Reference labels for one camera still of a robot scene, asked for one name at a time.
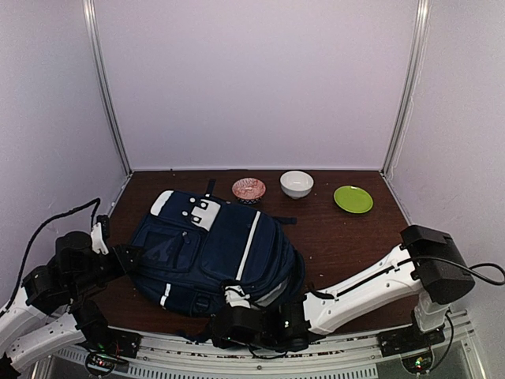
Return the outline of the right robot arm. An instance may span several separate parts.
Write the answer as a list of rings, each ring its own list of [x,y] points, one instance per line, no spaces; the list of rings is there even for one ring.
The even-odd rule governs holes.
[[[439,339],[450,304],[473,290],[476,280],[504,284],[479,273],[480,265],[468,266],[447,232],[410,225],[401,237],[401,244],[364,271],[279,306],[254,306],[238,288],[228,287],[228,304],[211,321],[213,345],[298,352],[356,318],[417,295],[404,340],[418,349]]]

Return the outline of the navy blue backpack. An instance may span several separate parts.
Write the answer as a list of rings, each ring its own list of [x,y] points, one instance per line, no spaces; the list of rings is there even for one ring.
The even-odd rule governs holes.
[[[144,251],[135,288],[165,310],[205,317],[193,342],[211,341],[211,320],[227,306],[222,283],[237,281],[260,308],[300,298],[305,263],[287,238],[288,219],[203,194],[161,192],[131,243]]]

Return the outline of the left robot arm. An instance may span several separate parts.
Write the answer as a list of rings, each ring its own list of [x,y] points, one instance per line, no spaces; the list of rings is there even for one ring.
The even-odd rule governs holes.
[[[82,231],[57,238],[55,255],[22,279],[12,304],[1,311],[1,376],[17,378],[75,343],[88,342],[97,351],[112,347],[114,334],[90,297],[131,273],[143,253],[128,245],[97,253]]]

